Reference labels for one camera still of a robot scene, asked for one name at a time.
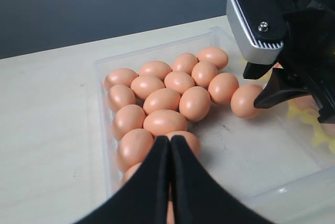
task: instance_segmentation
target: egg pile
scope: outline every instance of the egg pile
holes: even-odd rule
[[[221,71],[228,62],[226,52],[208,47],[197,56],[179,55],[171,66],[151,61],[138,73],[117,69],[106,76],[108,107],[115,113],[111,129],[120,141],[116,162],[124,173],[122,185],[145,159],[156,136],[171,139],[182,135],[198,156],[200,141],[187,131],[188,122],[203,120],[212,103],[230,104],[232,112],[240,118],[252,118],[260,112],[253,101],[262,87],[240,86],[233,74]]]

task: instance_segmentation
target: gray wall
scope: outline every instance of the gray wall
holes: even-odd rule
[[[225,14],[226,0],[0,0],[0,58]]]

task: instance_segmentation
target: clear plastic container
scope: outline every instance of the clear plastic container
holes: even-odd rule
[[[152,60],[172,64],[182,53],[197,54],[209,46],[228,53],[229,64],[224,71],[235,74],[240,84],[266,84],[268,76],[257,81],[243,79],[245,61],[237,44],[232,35],[218,27],[203,35],[96,62],[108,197],[119,189],[121,173],[115,163],[118,143],[110,130],[113,114],[103,88],[106,75],[118,68],[138,71]],[[303,220],[303,214],[313,214],[323,200],[331,206],[335,202],[335,170],[330,167],[335,155],[328,148],[315,149],[310,128],[288,120],[287,114],[288,103],[282,103],[254,119],[243,120],[233,115],[229,106],[212,105],[203,121],[189,127],[200,138],[199,160],[212,177],[248,206],[279,223]],[[296,208],[288,207],[293,203]]]

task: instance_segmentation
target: white table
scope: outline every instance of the white table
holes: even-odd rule
[[[0,223],[70,223],[105,199],[93,62],[226,17],[0,60]]]

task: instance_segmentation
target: screw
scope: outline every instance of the screw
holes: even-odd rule
[[[266,32],[268,28],[269,28],[269,25],[265,21],[261,22],[260,25],[258,26],[258,30],[261,32]]]

